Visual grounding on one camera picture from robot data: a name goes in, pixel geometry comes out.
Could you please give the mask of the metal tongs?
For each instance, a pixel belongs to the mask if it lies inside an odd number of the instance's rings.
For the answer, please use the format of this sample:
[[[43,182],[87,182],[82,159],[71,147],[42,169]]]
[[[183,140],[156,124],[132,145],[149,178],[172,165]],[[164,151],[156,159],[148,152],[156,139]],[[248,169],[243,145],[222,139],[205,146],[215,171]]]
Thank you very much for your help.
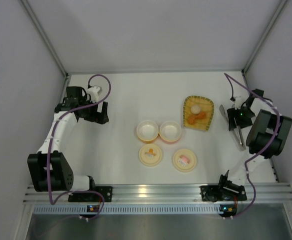
[[[219,111],[220,111],[222,117],[225,119],[226,123],[229,124],[228,115],[227,115],[223,105],[220,105]],[[245,146],[245,144],[243,142],[243,137],[239,133],[239,131],[237,129],[234,129],[234,130],[230,130],[229,132],[233,135],[234,140],[235,140],[235,142],[237,143],[237,145],[239,147],[239,150],[244,151],[246,149],[246,146]]]

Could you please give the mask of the orange fried food piece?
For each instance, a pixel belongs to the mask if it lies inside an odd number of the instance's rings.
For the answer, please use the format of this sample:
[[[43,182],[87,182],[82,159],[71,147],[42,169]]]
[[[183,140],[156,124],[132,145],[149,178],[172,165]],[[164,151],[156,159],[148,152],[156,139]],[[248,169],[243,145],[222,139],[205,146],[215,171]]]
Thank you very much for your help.
[[[201,111],[198,115],[196,115],[196,119],[203,120],[206,118],[206,113]]]

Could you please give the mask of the white round bun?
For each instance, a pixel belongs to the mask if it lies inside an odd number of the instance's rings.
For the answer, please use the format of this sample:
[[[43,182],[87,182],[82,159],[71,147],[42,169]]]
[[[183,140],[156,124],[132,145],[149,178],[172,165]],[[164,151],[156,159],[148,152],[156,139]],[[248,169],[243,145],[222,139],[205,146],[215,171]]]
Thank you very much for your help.
[[[198,115],[201,112],[201,107],[198,104],[194,104],[190,107],[190,112],[193,115]]]

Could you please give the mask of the orange fried food chunk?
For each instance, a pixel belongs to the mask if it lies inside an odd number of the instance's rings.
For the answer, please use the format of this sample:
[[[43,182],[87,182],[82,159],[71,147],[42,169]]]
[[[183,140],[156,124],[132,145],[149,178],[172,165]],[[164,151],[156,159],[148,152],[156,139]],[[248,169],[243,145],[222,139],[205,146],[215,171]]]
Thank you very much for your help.
[[[196,116],[195,115],[190,115],[188,118],[187,118],[187,121],[190,125],[194,125],[196,123]]]

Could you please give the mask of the cream lid pink knob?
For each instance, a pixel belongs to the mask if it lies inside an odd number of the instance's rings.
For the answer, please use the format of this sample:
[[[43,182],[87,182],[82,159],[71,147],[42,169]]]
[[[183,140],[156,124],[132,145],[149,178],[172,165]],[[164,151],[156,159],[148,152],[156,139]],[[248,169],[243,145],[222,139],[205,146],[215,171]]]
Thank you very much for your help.
[[[188,173],[196,167],[197,157],[191,150],[183,148],[174,153],[172,163],[176,170]]]

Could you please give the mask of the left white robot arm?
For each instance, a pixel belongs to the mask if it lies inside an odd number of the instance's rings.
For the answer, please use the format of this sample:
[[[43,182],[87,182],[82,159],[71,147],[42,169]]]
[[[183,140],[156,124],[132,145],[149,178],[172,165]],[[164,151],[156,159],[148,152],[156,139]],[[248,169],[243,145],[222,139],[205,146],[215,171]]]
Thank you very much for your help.
[[[64,151],[72,130],[79,119],[105,124],[108,103],[102,103],[98,111],[98,100],[102,88],[94,85],[84,89],[69,86],[66,97],[54,109],[54,117],[49,133],[37,153],[30,154],[27,164],[34,189],[37,192],[89,191],[94,189],[94,180],[88,175],[75,175]]]

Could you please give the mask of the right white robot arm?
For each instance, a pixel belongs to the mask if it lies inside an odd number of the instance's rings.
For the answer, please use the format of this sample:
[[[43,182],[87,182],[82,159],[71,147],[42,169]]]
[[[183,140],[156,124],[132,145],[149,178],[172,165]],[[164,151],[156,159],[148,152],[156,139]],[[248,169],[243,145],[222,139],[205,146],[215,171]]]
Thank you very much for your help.
[[[283,151],[292,119],[281,115],[260,89],[253,90],[239,107],[225,110],[221,106],[220,111],[239,148],[248,150],[248,156],[220,176],[217,196],[220,201],[245,201],[244,185],[250,174],[260,163]]]

